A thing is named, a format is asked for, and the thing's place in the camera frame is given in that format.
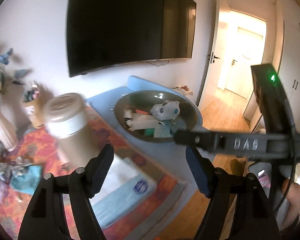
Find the person right hand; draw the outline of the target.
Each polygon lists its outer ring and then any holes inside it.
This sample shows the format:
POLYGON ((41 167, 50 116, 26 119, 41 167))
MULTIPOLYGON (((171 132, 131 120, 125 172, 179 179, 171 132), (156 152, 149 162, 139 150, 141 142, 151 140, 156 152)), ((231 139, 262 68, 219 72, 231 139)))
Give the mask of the person right hand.
POLYGON ((300 212, 300 185, 297 183, 291 183, 286 200, 289 202, 289 208, 285 216, 285 220, 282 223, 282 229, 286 229, 291 226, 297 219, 300 212))

